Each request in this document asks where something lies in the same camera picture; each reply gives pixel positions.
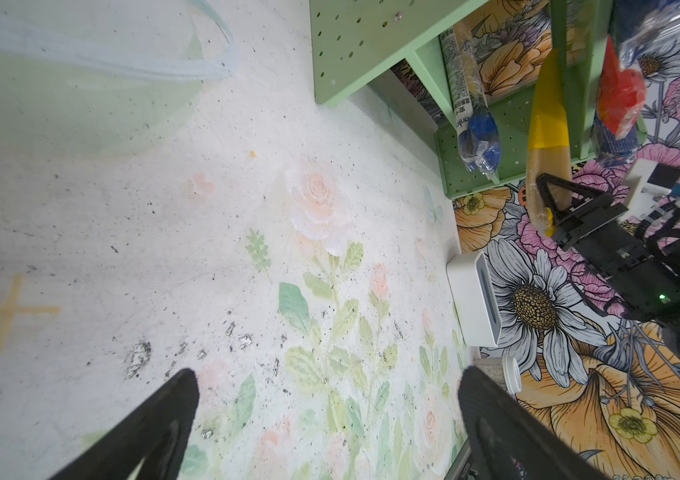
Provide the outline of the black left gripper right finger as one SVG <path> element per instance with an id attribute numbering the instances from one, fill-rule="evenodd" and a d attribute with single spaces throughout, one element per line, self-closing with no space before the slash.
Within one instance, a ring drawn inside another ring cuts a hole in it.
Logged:
<path id="1" fill-rule="evenodd" d="M 603 479 L 572 449 L 474 366 L 457 398 L 479 479 Z"/>

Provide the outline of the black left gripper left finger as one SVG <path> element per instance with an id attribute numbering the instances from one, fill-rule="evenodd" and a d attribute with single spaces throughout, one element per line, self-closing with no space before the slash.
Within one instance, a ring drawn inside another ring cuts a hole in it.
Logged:
<path id="1" fill-rule="evenodd" d="M 182 369 L 53 477 L 176 479 L 198 404 L 196 374 Z"/>

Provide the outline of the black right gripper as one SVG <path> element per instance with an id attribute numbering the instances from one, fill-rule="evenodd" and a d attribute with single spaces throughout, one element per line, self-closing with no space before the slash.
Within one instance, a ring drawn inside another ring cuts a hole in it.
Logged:
<path id="1" fill-rule="evenodd" d="M 680 321 L 680 230 L 666 252 L 623 229 L 626 211 L 606 191 L 544 173 L 535 181 L 550 211 L 554 241 L 575 250 L 587 268 L 617 293 L 624 317 L 635 321 Z"/>

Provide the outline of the yellow pasta bag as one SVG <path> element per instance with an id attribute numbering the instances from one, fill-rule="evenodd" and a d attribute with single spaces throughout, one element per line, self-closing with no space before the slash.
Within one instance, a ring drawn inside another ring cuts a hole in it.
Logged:
<path id="1" fill-rule="evenodd" d="M 544 203 L 536 180 L 550 174 L 572 179 L 569 129 L 559 68 L 559 50 L 552 49 L 535 85 L 527 147 L 526 209 L 537 231 L 551 237 L 553 207 Z"/>

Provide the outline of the red spaghetti bag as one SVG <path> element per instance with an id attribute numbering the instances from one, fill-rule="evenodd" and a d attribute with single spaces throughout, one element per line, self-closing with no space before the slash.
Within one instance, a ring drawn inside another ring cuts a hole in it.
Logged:
<path id="1" fill-rule="evenodd" d="M 599 82 L 597 116 L 616 140 L 633 129 L 647 97 L 643 72 L 637 64 L 623 67 L 613 41 L 607 37 Z"/>

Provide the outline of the blue and clear spaghetti bag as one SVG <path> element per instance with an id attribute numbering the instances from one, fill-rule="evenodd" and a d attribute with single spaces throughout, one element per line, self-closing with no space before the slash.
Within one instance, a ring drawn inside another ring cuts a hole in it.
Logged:
<path id="1" fill-rule="evenodd" d="M 472 40 L 471 30 L 463 21 L 439 35 L 455 116 L 458 153 L 469 172 L 480 172 L 498 185 L 501 142 L 489 111 Z"/>

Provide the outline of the blue Barilla spaghetti bag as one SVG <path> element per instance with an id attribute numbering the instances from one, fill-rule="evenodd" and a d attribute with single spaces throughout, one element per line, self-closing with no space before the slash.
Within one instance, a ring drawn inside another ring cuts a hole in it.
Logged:
<path id="1" fill-rule="evenodd" d="M 638 57 L 659 36 L 680 9 L 680 1 L 615 1 L 609 34 L 623 67 L 638 64 Z M 616 140 L 599 120 L 594 119 L 592 139 L 597 159 L 607 166 L 633 161 L 639 149 L 636 124 L 628 136 Z"/>

